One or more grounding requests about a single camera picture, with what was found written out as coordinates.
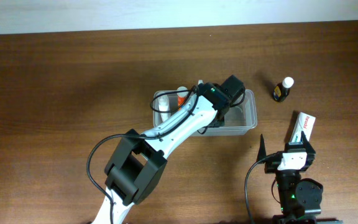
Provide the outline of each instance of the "white wall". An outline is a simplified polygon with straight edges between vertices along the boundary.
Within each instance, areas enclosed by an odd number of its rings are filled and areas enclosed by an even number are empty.
[[[0,34],[358,19],[358,0],[0,0]]]

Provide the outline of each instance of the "small bottle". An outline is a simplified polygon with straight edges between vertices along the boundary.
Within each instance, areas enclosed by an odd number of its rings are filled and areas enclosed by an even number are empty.
[[[184,86],[181,86],[177,89],[177,91],[182,91],[182,90],[187,90],[187,88]],[[177,93],[177,94],[178,94],[178,106],[180,106],[183,104],[183,102],[185,102],[188,92],[184,91],[184,92]]]
[[[283,102],[285,98],[290,94],[290,88],[293,85],[293,79],[291,77],[284,78],[284,81],[277,84],[274,88],[273,98],[277,102]]]
[[[169,99],[167,95],[160,96],[158,98],[158,110],[160,111],[169,111]],[[162,122],[166,121],[171,114],[170,113],[160,113]]]

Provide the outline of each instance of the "toothpaste tube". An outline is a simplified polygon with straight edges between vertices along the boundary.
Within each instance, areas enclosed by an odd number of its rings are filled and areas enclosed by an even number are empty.
[[[316,118],[305,113],[299,113],[296,124],[292,132],[291,142],[301,141],[301,132],[305,133],[307,140],[310,139],[311,130],[313,129]]]

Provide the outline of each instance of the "white tube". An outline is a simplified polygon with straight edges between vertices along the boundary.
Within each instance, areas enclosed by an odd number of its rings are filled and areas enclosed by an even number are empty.
[[[167,95],[160,96],[158,98],[158,110],[160,111],[169,111],[169,99]],[[170,113],[160,113],[162,122],[166,121],[169,117],[171,117]]]
[[[293,128],[291,142],[300,142],[302,131],[305,133],[306,139],[309,141],[314,121],[316,121],[314,116],[302,112],[299,113],[298,119],[296,119],[295,127]]]

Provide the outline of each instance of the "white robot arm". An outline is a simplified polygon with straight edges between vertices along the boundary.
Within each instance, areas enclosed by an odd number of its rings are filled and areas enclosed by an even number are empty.
[[[108,175],[106,193],[114,200],[114,206],[111,211],[106,196],[93,224],[111,223],[111,212],[112,222],[121,224],[131,207],[141,203],[158,184],[173,150],[195,131],[221,124],[230,106],[245,94],[244,84],[233,75],[221,86],[201,83],[197,89],[180,111],[141,134],[150,139],[122,138],[104,170]],[[137,133],[132,129],[127,134]],[[147,160],[145,166],[132,153],[142,154]]]

